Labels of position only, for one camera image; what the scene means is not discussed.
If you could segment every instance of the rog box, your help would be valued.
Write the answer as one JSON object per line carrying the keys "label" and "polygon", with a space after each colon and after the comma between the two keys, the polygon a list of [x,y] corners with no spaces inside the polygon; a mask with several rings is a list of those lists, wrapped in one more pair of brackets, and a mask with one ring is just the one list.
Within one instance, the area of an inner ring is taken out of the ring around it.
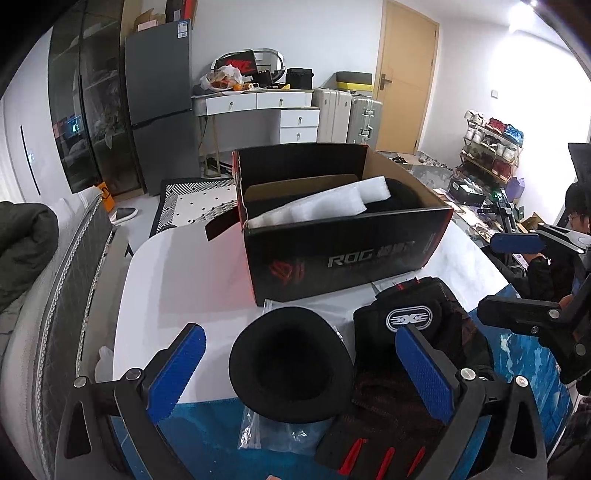
{"label": "rog box", "polygon": [[[453,209],[405,169],[354,144],[283,144],[237,150],[233,174],[252,287],[290,301],[425,266]],[[354,217],[249,228],[248,219],[293,200],[384,176],[392,198]]]}

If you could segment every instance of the plastic bag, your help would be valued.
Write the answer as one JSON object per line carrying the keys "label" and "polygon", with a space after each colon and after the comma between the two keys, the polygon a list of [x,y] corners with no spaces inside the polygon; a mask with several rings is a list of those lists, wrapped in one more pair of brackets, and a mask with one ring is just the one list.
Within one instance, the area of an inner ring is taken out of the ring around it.
{"label": "plastic bag", "polygon": [[199,80],[203,90],[222,91],[236,85],[244,85],[244,77],[240,70],[232,65],[219,67],[215,72],[207,72]]}
{"label": "plastic bag", "polygon": [[[266,300],[263,314],[287,306],[301,306],[318,313],[339,335],[349,355],[355,351],[352,312],[324,305],[309,306],[298,302]],[[282,423],[261,417],[250,408],[244,407],[238,449],[263,449],[314,456],[316,447],[331,422],[332,420],[305,424]]]}

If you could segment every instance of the black bowler hat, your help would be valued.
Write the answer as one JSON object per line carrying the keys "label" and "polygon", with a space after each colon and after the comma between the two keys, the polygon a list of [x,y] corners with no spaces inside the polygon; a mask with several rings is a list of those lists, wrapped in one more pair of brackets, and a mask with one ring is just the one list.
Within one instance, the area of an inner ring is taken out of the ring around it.
{"label": "black bowler hat", "polygon": [[247,407],[285,423],[338,415],[353,386],[353,364],[339,335],[299,307],[272,310],[246,327],[232,347],[229,372]]}

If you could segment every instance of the clear plastic bag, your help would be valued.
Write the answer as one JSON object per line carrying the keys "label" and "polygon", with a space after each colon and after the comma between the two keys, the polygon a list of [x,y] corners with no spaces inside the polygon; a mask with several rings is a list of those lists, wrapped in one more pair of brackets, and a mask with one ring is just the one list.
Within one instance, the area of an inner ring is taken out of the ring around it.
{"label": "clear plastic bag", "polygon": [[[287,306],[301,306],[318,313],[339,335],[349,355],[355,351],[352,312],[333,306],[266,300],[263,314]],[[305,424],[282,423],[261,417],[250,408],[244,407],[238,449],[263,449],[313,456],[331,422],[332,420]]]}

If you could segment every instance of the sticker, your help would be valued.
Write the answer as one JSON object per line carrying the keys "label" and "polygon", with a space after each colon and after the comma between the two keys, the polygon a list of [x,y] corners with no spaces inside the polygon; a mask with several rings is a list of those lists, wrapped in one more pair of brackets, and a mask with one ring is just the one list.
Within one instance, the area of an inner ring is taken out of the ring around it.
{"label": "sticker", "polygon": [[184,38],[187,36],[187,30],[189,29],[189,21],[188,20],[183,20],[182,22],[178,23],[178,35],[177,38]]}
{"label": "sticker", "polygon": [[421,305],[391,311],[386,318],[386,327],[394,333],[404,325],[414,325],[418,330],[424,330],[431,325],[432,321],[433,312],[431,309]]}

